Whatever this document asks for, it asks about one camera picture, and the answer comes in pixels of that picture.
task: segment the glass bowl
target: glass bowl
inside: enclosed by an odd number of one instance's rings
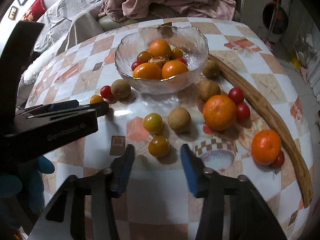
[[[131,65],[137,60],[137,55],[159,39],[166,40],[171,48],[178,47],[184,52],[189,71],[162,80],[134,78]],[[140,32],[125,36],[115,52],[115,65],[121,77],[137,91],[163,95],[178,92],[191,85],[200,76],[208,53],[207,39],[197,28],[161,25],[144,28]]]

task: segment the checkered tablecloth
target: checkered tablecloth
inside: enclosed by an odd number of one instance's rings
[[[209,18],[160,19],[98,35],[53,59],[40,73],[27,106],[72,99],[80,104],[89,103],[90,97],[99,94],[102,86],[111,85],[120,78],[113,62],[121,39],[144,27],[166,22],[177,27],[197,27],[206,36],[210,53],[236,70],[267,98],[289,128],[313,177],[310,131],[297,92],[268,48],[241,23]],[[254,110],[251,127],[235,124],[217,134],[204,125],[203,103],[197,88],[203,79],[200,76],[195,84],[171,95],[142,95],[133,90],[128,101],[111,105],[113,120],[105,116],[98,118],[98,132],[48,153],[46,157],[54,163],[56,171],[43,176],[46,202],[68,175],[89,176],[109,167],[130,143],[136,152],[130,181],[126,193],[113,201],[121,240],[195,239],[202,200],[189,193],[186,183],[179,157],[180,147],[186,142],[207,166],[221,174],[247,175],[287,237],[297,239],[305,226],[309,208],[303,208],[290,158],[285,152],[284,166],[277,174],[254,163],[250,155],[251,141],[258,131],[268,128]],[[225,93],[232,88],[221,76],[218,82]],[[190,112],[193,129],[190,134],[177,136],[166,125],[164,134],[172,150],[167,157],[155,159],[148,153],[152,137],[143,129],[142,119],[146,114],[157,112],[167,122],[170,111],[178,106]],[[85,205],[87,229],[91,219],[90,201],[87,198]]]

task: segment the floor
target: floor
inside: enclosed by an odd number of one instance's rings
[[[286,70],[287,75],[295,87],[298,97],[300,98],[303,114],[308,120],[314,158],[313,185],[320,185],[320,131],[318,126],[314,123],[318,120],[320,104],[317,102],[310,84],[306,84],[302,76],[292,68],[292,65],[289,63],[289,53],[280,42],[273,46],[273,54]],[[316,202],[320,203],[319,196],[320,188],[314,187],[314,198],[310,205],[311,210],[313,210]],[[310,221],[311,216],[309,214],[307,225],[310,225]]]

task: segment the red cherry tomato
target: red cherry tomato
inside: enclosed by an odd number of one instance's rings
[[[110,86],[104,86],[100,90],[100,95],[108,100],[113,100],[115,96],[111,92],[111,87]]]
[[[188,66],[188,62],[187,62],[183,57],[178,57],[178,58],[176,58],[175,60],[179,60],[179,61],[181,61],[182,63],[184,63],[186,66]]]
[[[131,65],[131,70],[134,71],[135,68],[136,68],[137,66],[141,65],[141,64],[142,64],[142,62],[140,62],[140,61],[135,61],[135,62],[133,62],[132,65]]]
[[[279,168],[284,164],[284,153],[280,152],[278,159],[276,159],[273,163],[270,164],[272,168]]]
[[[228,97],[234,101],[236,105],[239,105],[244,100],[243,92],[240,88],[233,88],[229,91]]]
[[[250,119],[250,108],[246,105],[246,103],[241,103],[237,105],[237,121],[243,122]]]

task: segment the blue glove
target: blue glove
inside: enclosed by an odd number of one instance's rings
[[[14,175],[0,173],[0,215],[10,228],[19,229],[21,225],[1,199],[15,196],[25,188],[28,192],[26,198],[31,211],[33,213],[41,211],[44,207],[44,185],[41,173],[54,173],[54,165],[44,156],[38,158],[37,169],[24,173],[20,176],[21,179]]]

